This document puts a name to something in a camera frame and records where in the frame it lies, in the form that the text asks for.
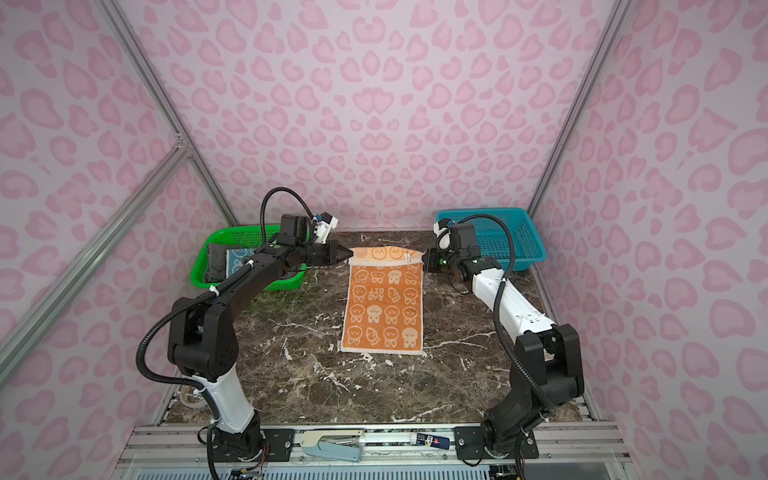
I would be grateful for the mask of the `orange patterned cloth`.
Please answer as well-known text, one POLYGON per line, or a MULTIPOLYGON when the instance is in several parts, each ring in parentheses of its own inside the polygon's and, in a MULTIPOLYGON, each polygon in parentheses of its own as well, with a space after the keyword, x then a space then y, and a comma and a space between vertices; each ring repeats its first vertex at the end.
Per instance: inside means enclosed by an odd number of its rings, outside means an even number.
POLYGON ((423 254, 399 246, 357 247, 353 252, 340 350, 420 355, 423 254))

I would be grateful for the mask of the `blue patterned cloth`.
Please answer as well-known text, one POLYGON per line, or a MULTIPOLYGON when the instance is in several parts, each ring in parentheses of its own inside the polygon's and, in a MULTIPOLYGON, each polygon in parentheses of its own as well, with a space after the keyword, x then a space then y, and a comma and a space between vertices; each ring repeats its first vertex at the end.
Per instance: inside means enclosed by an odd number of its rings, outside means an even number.
POLYGON ((255 248, 237 247, 227 249, 225 254, 225 277, 229 278, 237 273, 254 253, 255 248))

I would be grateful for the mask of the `grey towel gold emblem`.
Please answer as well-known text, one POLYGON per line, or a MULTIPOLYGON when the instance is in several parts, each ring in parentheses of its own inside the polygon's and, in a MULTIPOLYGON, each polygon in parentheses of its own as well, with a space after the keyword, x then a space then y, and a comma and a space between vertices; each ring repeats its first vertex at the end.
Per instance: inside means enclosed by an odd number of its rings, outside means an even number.
POLYGON ((218 283, 227 277, 227 252, 228 245, 208 243, 205 253, 207 255, 207 266, 203 273, 203 280, 206 283, 218 283))

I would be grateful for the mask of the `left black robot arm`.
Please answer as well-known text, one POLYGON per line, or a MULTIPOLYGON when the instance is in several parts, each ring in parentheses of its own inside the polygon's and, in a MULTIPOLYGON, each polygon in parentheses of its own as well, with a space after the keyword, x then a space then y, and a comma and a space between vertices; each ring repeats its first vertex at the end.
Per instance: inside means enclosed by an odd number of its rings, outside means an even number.
POLYGON ((213 419, 203 441, 208 465, 215 457, 264 462, 268 443, 257 410, 246 398, 237 375, 239 344, 234 321, 272 283, 300 267, 333 266, 350 259, 352 251, 330 239, 338 225, 333 215, 282 216, 278 231, 263 233, 255 251, 241 267, 195 298, 182 297, 140 340, 135 363, 146 379, 197 390, 213 419), (153 371, 146 360, 149 346, 163 329, 169 330, 167 358, 180 372, 169 376, 153 371))

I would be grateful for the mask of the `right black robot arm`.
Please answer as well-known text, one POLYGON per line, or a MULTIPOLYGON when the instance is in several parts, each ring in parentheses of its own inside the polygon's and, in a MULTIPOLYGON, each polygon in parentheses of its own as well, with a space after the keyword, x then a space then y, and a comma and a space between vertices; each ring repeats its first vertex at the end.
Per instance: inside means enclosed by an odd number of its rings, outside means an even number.
POLYGON ((441 219, 434 233, 435 244, 423 256, 424 271, 453 275, 490 308, 497 339, 511 362, 509 393, 483 416, 479 457, 513 459, 515 475, 522 479, 525 461, 533 455, 535 428, 584 393, 579 335, 572 326, 556 324, 513 285, 516 250, 503 220, 487 213, 441 219), (500 227, 509 250, 506 265, 482 252, 476 220, 500 227))

